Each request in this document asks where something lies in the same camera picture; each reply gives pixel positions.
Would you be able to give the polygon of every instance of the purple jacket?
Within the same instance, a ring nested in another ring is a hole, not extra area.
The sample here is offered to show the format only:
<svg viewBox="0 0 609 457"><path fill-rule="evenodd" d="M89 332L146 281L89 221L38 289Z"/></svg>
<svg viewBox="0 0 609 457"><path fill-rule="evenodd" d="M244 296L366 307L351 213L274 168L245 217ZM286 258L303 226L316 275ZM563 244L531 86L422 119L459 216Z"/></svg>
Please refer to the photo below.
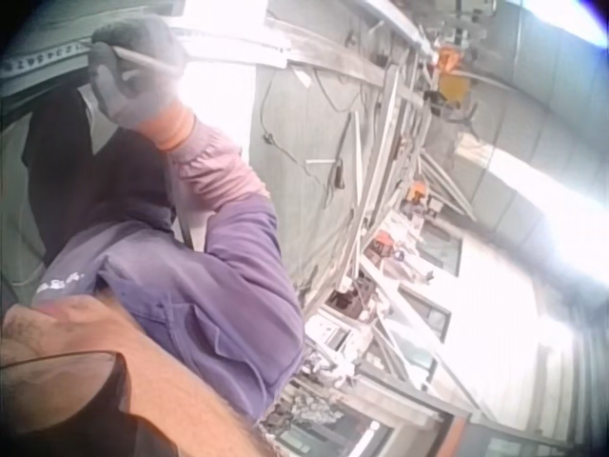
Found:
<svg viewBox="0 0 609 457"><path fill-rule="evenodd" d="M70 240L34 304L105 283L151 339L256 422L298 368L304 339L275 213L218 131L198 124L170 160L201 208L216 211L206 252L145 222L100 224Z"/></svg>

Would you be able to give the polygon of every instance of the worker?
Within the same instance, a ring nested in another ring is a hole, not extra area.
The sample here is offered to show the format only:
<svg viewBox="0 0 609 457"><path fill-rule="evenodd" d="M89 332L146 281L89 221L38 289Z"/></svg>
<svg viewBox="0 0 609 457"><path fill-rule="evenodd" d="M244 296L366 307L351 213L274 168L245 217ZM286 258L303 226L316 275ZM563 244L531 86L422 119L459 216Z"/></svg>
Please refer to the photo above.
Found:
<svg viewBox="0 0 609 457"><path fill-rule="evenodd" d="M92 35L88 73L118 126L91 151L88 107L61 90L33 113L23 161L47 266L3 316L7 455L274 455L251 431L301 363L304 322L268 191L176 81L112 47L183 69L158 17ZM164 165L198 210L206 252L176 241Z"/></svg>

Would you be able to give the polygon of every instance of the hand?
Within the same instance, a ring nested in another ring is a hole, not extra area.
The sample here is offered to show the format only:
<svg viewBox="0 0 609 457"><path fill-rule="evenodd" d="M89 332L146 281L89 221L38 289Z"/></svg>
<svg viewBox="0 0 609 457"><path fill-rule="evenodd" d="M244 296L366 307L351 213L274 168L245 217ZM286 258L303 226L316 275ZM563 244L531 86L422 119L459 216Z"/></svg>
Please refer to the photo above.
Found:
<svg viewBox="0 0 609 457"><path fill-rule="evenodd" d="M141 131L160 149L184 141L194 117L178 100L177 78L120 59L111 48L134 50L183 70L186 51L163 19L148 16L110 24L94 32L91 42L90 83L108 119Z"/></svg>

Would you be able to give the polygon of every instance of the skin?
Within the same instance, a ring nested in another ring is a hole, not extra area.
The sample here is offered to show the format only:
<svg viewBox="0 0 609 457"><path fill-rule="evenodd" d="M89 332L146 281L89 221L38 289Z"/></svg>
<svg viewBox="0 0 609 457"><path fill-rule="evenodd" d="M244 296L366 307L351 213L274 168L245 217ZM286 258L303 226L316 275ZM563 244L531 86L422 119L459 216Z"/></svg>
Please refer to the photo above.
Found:
<svg viewBox="0 0 609 457"><path fill-rule="evenodd" d="M38 309L13 306L2 326L2 366L80 351L120 352L131 384L129 412L148 419L183 453L192 457L274 455L252 437L215 391L140 331L111 293L99 298L71 296ZM41 417L25 420L24 431L69 417L107 377L108 370L99 369L85 383L64 379L62 402L38 392L38 404L32 410Z"/></svg>

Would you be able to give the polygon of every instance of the gray work glove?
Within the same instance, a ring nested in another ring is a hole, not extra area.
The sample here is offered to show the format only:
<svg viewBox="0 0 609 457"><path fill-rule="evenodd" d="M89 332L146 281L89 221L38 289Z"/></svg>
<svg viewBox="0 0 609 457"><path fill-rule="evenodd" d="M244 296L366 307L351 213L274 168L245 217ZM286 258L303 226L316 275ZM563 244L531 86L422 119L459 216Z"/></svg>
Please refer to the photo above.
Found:
<svg viewBox="0 0 609 457"><path fill-rule="evenodd" d="M94 32L91 42L90 83L108 119L126 129L139 129L163 117L177 100L176 78L131 64L111 48L134 50L183 70L187 53L163 19L147 16L116 22Z"/></svg>

